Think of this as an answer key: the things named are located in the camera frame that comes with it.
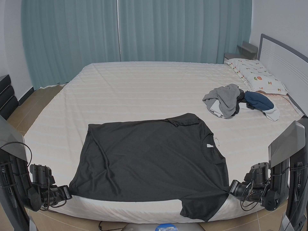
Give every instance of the pillowcase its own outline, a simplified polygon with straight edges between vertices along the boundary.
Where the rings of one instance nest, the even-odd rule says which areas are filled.
[[[251,91],[287,95],[286,87],[259,60],[233,58],[225,61]]]

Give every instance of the wall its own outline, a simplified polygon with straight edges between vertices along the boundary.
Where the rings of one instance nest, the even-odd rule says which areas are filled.
[[[250,43],[261,33],[308,56],[308,0],[252,0]]]
[[[21,35],[21,0],[0,0],[0,76],[9,74],[19,100],[32,88]]]

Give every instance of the black t-shirt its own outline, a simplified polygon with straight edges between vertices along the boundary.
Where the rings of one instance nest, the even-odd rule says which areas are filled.
[[[208,221],[228,197],[225,158],[194,114],[89,124],[73,195],[106,201],[180,199],[181,215]]]

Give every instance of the headboard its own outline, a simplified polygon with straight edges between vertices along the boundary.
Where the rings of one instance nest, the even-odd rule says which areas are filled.
[[[290,99],[308,115],[308,57],[261,34],[257,59],[286,86]]]

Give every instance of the curtain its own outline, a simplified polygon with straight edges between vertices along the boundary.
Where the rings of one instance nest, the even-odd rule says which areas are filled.
[[[119,0],[122,61],[223,63],[249,41],[252,0]]]
[[[95,62],[120,61],[117,0],[22,0],[22,37],[35,89]]]

